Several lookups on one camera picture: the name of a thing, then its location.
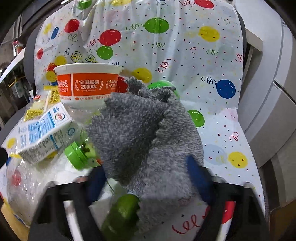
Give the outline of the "yellow label plastic wrapper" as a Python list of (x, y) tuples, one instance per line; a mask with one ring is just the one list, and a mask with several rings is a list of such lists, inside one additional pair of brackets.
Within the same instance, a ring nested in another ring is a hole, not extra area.
[(43, 91), (33, 98), (29, 103), (23, 117), (23, 122), (38, 120), (46, 111), (60, 102), (57, 86), (45, 86)]

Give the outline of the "balloon print plastic sheet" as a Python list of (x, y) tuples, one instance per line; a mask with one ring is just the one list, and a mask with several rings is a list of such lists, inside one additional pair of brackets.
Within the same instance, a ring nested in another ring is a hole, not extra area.
[(27, 42), (58, 100), (11, 132), (4, 204), (27, 240), (267, 240), (225, 1), (73, 1)]

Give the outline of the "orange white paper noodle bowl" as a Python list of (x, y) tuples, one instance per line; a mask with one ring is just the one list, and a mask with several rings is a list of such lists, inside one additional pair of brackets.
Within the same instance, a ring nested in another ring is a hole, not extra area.
[(123, 67), (103, 63), (74, 63), (57, 66), (60, 100), (73, 108), (99, 108), (115, 92)]

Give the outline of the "blue white milk carton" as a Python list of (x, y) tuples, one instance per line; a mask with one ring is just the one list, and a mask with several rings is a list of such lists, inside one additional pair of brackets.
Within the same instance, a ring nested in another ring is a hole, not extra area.
[(18, 125), (16, 154), (25, 161), (36, 164), (59, 151), (74, 139), (79, 126), (62, 103), (48, 109), (38, 120)]

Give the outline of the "dark green bottle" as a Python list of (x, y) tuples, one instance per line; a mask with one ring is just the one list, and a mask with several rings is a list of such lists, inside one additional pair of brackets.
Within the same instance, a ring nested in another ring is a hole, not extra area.
[(126, 194), (112, 205), (100, 231), (106, 240), (130, 240), (138, 230), (139, 198)]

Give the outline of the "grey refrigerator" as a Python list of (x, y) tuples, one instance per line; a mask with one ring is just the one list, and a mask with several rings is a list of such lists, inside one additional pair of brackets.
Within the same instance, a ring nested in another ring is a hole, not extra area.
[(295, 199), (295, 37), (265, 1), (237, 1), (247, 49), (238, 117), (270, 209)]

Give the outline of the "clear plastic clamshell container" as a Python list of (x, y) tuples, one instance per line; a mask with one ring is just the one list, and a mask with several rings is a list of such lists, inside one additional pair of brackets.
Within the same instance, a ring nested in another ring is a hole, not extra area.
[(31, 164), (13, 155), (6, 167), (6, 191), (13, 213), (30, 226), (34, 213), (49, 182), (57, 183), (57, 175), (65, 169), (68, 160), (64, 154)]

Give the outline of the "grey fluffy cloth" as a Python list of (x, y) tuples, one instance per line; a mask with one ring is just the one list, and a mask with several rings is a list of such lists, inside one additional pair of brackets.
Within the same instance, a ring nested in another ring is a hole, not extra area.
[(187, 156), (204, 163), (201, 138), (172, 87), (148, 89), (134, 77), (127, 93), (112, 93), (86, 127), (106, 175), (140, 199), (145, 233), (197, 195)]

